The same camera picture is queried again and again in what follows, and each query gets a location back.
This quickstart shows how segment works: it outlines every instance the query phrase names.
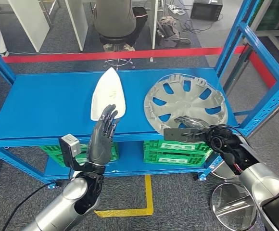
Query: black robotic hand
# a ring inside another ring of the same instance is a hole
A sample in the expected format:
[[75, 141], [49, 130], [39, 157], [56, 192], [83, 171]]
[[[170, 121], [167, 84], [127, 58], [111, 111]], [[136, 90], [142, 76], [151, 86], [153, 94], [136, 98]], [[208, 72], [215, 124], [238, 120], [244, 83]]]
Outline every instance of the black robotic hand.
[[115, 107], [115, 104], [107, 106], [94, 127], [86, 153], [89, 162], [105, 165], [110, 160], [112, 136], [119, 122], [119, 119], [114, 121], [115, 116], [118, 113], [114, 111]]

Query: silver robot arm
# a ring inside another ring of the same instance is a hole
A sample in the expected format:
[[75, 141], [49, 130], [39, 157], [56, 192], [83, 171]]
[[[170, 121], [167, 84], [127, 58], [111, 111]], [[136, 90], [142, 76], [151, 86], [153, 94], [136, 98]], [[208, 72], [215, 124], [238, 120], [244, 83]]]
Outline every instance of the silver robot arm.
[[80, 223], [88, 213], [96, 209], [96, 202], [85, 211], [78, 205], [88, 192], [88, 184], [84, 178], [75, 178], [69, 183], [63, 191], [45, 209], [38, 214], [33, 222], [23, 231], [69, 231]]
[[279, 231], [279, 177], [262, 162], [247, 140], [228, 125], [200, 129], [167, 128], [165, 140], [204, 141], [219, 153], [253, 198], [267, 231]]
[[94, 127], [88, 162], [83, 165], [75, 160], [81, 153], [77, 138], [68, 134], [59, 139], [65, 165], [75, 170], [75, 177], [23, 231], [69, 231], [100, 204], [105, 164], [111, 158], [112, 136], [119, 121], [114, 119], [118, 114], [115, 108], [107, 106]]
[[[247, 143], [241, 143], [240, 146], [250, 155], [256, 156]], [[252, 196], [266, 230], [279, 231], [278, 176], [266, 164], [259, 162], [242, 171], [239, 180]]]

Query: blue metal shelf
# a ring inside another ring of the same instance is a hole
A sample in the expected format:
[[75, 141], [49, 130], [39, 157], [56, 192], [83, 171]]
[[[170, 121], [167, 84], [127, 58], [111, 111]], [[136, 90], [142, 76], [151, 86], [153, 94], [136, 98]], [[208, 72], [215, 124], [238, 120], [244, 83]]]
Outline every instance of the blue metal shelf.
[[[114, 137], [114, 141], [121, 142], [120, 159], [109, 164], [106, 168], [106, 175], [198, 172], [200, 180], [204, 180], [207, 174], [222, 161], [219, 156], [213, 154], [201, 168], [143, 163], [143, 147], [140, 141], [161, 138], [146, 118], [143, 111], [144, 98], [160, 78], [174, 73], [201, 77], [225, 95], [219, 79], [243, 35], [247, 38], [250, 45], [258, 53], [277, 82], [255, 108], [248, 111], [247, 117], [240, 125], [237, 124], [226, 99], [228, 123], [238, 126], [247, 136], [277, 108], [279, 105], [279, 64], [247, 26], [258, 2], [259, 0], [243, 0], [214, 68], [119, 71], [118, 75], [125, 94], [127, 111]], [[68, 168], [60, 167], [50, 158], [45, 171], [42, 173], [2, 147], [54, 145], [58, 144], [58, 137], [67, 133], [77, 136], [81, 143], [87, 143], [94, 124], [90, 120], [91, 97], [103, 73], [16, 76], [0, 56], [0, 74], [11, 85], [0, 111], [0, 159], [43, 183], [66, 178]]]
[[[0, 147], [53, 145], [58, 143], [58, 137], [68, 133], [88, 142], [95, 124], [90, 119], [92, 94], [103, 73], [17, 76], [0, 111]], [[143, 102], [155, 82], [174, 73], [204, 78], [225, 96], [213, 68], [119, 71], [127, 110], [114, 141], [161, 139], [146, 118]], [[225, 103], [228, 123], [237, 126], [229, 103]]]

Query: gray shirt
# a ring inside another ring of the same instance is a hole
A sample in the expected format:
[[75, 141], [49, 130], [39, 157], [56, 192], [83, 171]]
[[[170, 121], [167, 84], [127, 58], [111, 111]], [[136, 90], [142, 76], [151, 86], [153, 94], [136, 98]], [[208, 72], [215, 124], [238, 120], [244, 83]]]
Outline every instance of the gray shirt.
[[106, 37], [127, 36], [136, 25], [131, 0], [97, 0], [94, 23], [97, 31]]

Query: blue shelf surface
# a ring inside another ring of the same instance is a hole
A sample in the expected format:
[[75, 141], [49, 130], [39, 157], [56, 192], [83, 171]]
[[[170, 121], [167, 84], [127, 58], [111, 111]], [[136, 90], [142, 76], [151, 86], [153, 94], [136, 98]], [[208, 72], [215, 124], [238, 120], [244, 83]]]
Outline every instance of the blue shelf surface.
[[[143, 162], [143, 141], [118, 143], [118, 159], [109, 162], [106, 167], [105, 176], [136, 176], [146, 174], [169, 174], [204, 172], [203, 167], [188, 167], [181, 165], [146, 164]], [[48, 158], [44, 172], [49, 180], [67, 179], [69, 168], [61, 167], [51, 158]]]
[[[68, 133], [81, 142], [88, 141], [95, 124], [90, 119], [92, 94], [103, 73], [17, 76], [0, 111], [0, 147], [57, 144], [57, 138]], [[114, 141], [161, 139], [146, 118], [143, 101], [158, 80], [175, 73], [201, 77], [224, 94], [213, 68], [118, 71], [127, 110]], [[225, 101], [228, 124], [237, 126], [229, 103]]]

